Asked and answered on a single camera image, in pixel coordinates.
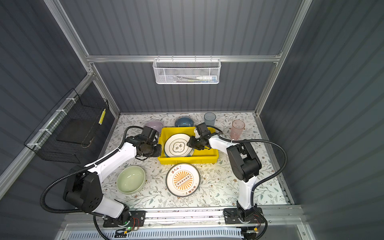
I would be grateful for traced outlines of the white plate teal rim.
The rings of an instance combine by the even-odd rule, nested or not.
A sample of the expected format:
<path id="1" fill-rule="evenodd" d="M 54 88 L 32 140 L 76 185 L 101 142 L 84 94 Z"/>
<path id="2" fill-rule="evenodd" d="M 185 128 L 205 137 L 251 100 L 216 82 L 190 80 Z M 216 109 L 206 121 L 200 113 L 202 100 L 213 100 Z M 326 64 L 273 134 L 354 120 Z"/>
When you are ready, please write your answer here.
<path id="1" fill-rule="evenodd" d="M 169 158 L 191 157 L 194 150 L 187 145 L 190 136 L 186 134 L 172 135 L 165 143 L 165 155 Z"/>

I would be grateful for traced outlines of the orange sunburst plate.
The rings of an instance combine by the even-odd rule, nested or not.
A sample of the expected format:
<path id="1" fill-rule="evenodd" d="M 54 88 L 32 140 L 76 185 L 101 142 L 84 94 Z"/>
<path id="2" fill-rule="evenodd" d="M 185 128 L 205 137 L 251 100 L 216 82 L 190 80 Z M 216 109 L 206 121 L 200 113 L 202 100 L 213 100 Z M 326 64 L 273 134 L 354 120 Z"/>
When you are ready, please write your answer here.
<path id="1" fill-rule="evenodd" d="M 201 182 L 197 168 L 191 164 L 174 165 L 167 173 L 166 187 L 169 192 L 179 198 L 194 194 Z"/>

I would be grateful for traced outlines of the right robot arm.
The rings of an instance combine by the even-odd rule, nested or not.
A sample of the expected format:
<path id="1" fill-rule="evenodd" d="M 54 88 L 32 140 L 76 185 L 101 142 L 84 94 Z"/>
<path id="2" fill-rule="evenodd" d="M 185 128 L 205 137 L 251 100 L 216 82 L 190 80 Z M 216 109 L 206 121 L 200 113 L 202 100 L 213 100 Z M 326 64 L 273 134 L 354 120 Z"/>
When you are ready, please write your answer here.
<path id="1" fill-rule="evenodd" d="M 208 148 L 227 154 L 232 172 L 240 181 L 237 216 L 241 222 L 249 222 L 256 214 L 253 187 L 262 167 L 253 146 L 251 143 L 225 140 L 219 133 L 212 133 L 204 123 L 197 125 L 194 133 L 187 146 L 199 151 Z"/>

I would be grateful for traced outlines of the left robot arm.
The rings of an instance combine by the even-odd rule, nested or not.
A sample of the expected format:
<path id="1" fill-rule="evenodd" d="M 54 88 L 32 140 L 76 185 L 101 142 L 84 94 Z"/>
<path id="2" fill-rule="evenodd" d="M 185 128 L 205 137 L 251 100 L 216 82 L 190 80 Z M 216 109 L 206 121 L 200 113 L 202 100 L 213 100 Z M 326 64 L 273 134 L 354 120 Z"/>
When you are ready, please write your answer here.
<path id="1" fill-rule="evenodd" d="M 115 150 L 86 165 L 86 171 L 67 178 L 64 201 L 81 212 L 108 216 L 123 224 L 131 219 L 128 206 L 103 194 L 102 182 L 124 162 L 138 157 L 159 157 L 162 152 L 157 130 L 140 127 L 140 134 L 128 137 L 127 132 L 132 128 L 126 128 L 123 140 Z"/>

